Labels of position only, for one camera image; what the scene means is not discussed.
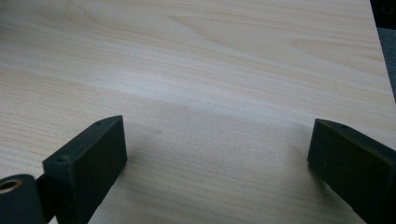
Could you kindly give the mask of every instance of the light wood grain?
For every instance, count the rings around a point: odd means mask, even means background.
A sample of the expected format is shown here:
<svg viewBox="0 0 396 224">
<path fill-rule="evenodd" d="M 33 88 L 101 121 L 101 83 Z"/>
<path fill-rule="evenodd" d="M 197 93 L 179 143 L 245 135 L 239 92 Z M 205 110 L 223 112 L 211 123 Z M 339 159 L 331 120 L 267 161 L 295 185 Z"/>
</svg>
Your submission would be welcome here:
<svg viewBox="0 0 396 224">
<path fill-rule="evenodd" d="M 314 119 L 396 148 L 368 0 L 0 2 L 0 176 L 118 114 L 91 223 L 363 223 L 307 168 Z"/>
</svg>

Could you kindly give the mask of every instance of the black plastic block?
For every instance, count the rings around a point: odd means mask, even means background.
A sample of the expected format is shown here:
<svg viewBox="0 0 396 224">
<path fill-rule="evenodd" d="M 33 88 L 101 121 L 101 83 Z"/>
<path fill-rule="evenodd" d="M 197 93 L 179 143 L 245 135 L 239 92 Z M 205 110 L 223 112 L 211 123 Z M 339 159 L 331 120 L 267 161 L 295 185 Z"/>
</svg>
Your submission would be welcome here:
<svg viewBox="0 0 396 224">
<path fill-rule="evenodd" d="M 367 223 L 396 223 L 396 152 L 346 125 L 317 119 L 309 167 Z"/>
<path fill-rule="evenodd" d="M 127 161 L 122 116 L 102 119 L 43 161 L 59 223 L 88 223 Z"/>
</svg>

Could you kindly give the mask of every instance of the black clamp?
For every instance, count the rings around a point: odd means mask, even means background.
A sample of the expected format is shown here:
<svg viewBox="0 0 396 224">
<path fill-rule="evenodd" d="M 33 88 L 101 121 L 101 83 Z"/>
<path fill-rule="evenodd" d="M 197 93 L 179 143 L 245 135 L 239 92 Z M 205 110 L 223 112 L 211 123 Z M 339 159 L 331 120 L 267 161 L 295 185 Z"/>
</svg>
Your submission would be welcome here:
<svg viewBox="0 0 396 224">
<path fill-rule="evenodd" d="M 0 180 L 0 223 L 88 223 L 127 161 L 122 116 L 102 119 L 43 161 Z"/>
</svg>

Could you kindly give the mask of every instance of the wooden board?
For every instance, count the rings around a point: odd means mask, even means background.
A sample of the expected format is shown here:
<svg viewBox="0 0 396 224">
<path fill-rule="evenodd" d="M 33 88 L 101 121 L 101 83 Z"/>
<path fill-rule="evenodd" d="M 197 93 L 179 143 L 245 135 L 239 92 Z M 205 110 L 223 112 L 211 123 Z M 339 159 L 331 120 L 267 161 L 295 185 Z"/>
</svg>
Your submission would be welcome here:
<svg viewBox="0 0 396 224">
<path fill-rule="evenodd" d="M 114 115 L 91 223 L 363 223 L 307 168 L 314 119 L 396 148 L 368 0 L 1 1 L 0 175 Z"/>
</svg>

